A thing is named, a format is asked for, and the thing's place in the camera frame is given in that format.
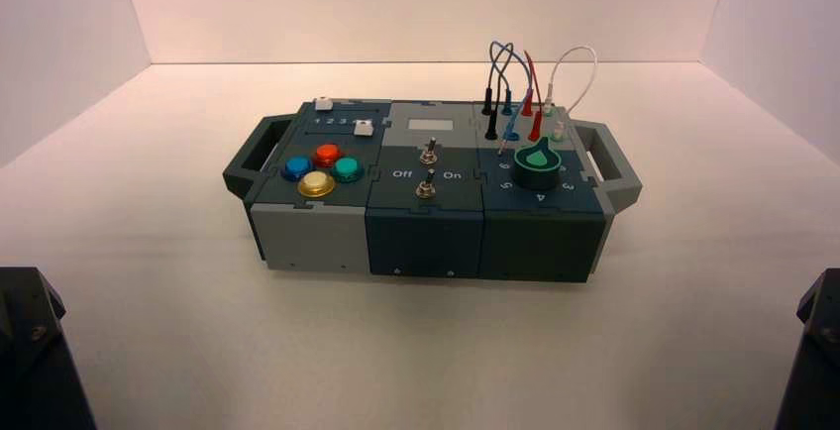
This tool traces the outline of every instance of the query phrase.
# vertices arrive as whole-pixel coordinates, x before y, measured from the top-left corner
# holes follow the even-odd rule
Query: black cable
[[[507,59],[505,60],[502,68],[499,68],[498,65],[497,65],[498,59],[501,57],[502,53],[504,53],[504,52],[507,52]],[[498,118],[498,102],[499,102],[499,97],[501,95],[501,80],[502,80],[502,78],[504,78],[505,88],[509,91],[510,90],[510,84],[507,82],[507,78],[504,76],[504,70],[507,69],[507,65],[510,63],[510,60],[513,58],[513,43],[509,42],[509,43],[505,44],[504,46],[502,46],[501,50],[499,51],[499,53],[496,56],[493,56],[492,54],[493,54],[493,44],[490,44],[490,58],[492,59],[492,68],[490,69],[490,79],[492,79],[492,74],[493,74],[494,70],[498,71],[498,79],[496,80],[495,108],[493,108],[489,112],[490,119],[487,122],[487,131],[486,131],[486,133],[484,133],[484,138],[487,139],[487,140],[495,140],[495,139],[498,138],[498,135],[496,134],[496,121],[497,121],[497,118]]]
[[[493,89],[490,85],[492,85],[493,71],[494,70],[499,73],[499,79],[504,80],[505,88],[510,89],[510,84],[507,82],[507,77],[504,76],[504,69],[499,69],[499,67],[498,67],[498,60],[502,56],[502,54],[504,54],[505,50],[513,49],[513,44],[508,43],[504,46],[502,46],[502,45],[499,45],[499,46],[501,47],[501,50],[496,55],[493,55],[493,47],[494,47],[493,43],[490,44],[490,48],[489,48],[490,73],[487,76],[487,88],[484,89],[484,106],[483,106],[483,108],[481,108],[481,114],[484,115],[484,116],[490,116],[492,114],[492,109],[491,109],[490,103],[492,102],[492,99],[493,99],[492,98],[493,97]],[[508,55],[507,62],[510,62],[510,55]],[[498,89],[501,88],[501,83],[500,82],[497,82],[497,83],[498,83],[498,85],[496,86],[496,89],[498,90]]]

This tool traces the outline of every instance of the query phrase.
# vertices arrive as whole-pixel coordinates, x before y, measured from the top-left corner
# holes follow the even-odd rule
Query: toggle switch
[[[429,139],[429,145],[426,147],[426,150],[423,151],[423,154],[420,155],[420,163],[425,165],[431,165],[438,161],[438,155],[435,154],[435,143],[438,140],[435,137]]]
[[[435,170],[429,169],[426,173],[426,178],[420,182],[420,185],[414,190],[417,197],[421,199],[431,199],[435,196],[435,184],[432,181],[435,179]]]

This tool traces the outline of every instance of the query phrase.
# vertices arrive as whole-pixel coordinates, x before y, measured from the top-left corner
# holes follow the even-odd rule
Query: gray panel
[[[368,272],[365,208],[254,204],[251,216],[270,269]]]
[[[434,136],[438,145],[445,148],[475,148],[472,107],[470,103],[393,102],[390,113],[385,118],[385,122],[390,122],[390,126],[385,129],[382,145],[412,146],[422,150],[429,138]],[[453,129],[410,130],[408,122],[412,119],[452,120]]]

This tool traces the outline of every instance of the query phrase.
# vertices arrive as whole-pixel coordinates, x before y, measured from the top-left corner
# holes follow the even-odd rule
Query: teal button
[[[355,158],[344,157],[336,161],[331,172],[339,182],[353,182],[362,177],[363,170]]]

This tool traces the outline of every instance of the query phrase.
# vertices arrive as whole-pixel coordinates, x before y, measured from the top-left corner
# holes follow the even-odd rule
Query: white table surface
[[[0,264],[62,295],[100,428],[770,428],[797,301],[840,266],[840,167],[700,64],[604,64],[574,115],[645,184],[587,284],[265,268],[222,180],[260,117],[485,79],[152,66],[0,169]]]

